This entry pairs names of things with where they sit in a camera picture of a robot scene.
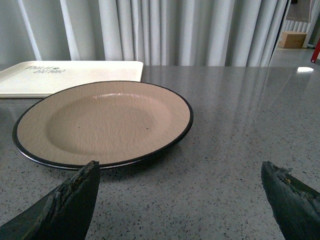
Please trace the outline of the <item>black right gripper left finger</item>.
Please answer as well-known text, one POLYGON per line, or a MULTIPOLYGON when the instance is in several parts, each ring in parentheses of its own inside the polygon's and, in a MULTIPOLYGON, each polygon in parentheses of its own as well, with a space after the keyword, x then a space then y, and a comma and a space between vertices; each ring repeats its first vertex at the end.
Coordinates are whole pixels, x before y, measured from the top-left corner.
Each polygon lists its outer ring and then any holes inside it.
POLYGON ((83 240, 95 209, 100 167, 91 161, 0 227, 2 240, 83 240))

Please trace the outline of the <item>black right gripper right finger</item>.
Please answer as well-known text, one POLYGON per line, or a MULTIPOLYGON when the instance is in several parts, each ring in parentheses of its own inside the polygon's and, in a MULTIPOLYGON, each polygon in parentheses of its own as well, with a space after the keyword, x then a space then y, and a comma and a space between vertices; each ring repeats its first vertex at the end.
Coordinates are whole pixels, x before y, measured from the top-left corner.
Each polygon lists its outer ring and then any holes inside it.
POLYGON ((261 180, 273 216, 286 240, 320 238, 320 193, 290 171, 270 161, 261 166, 261 180))

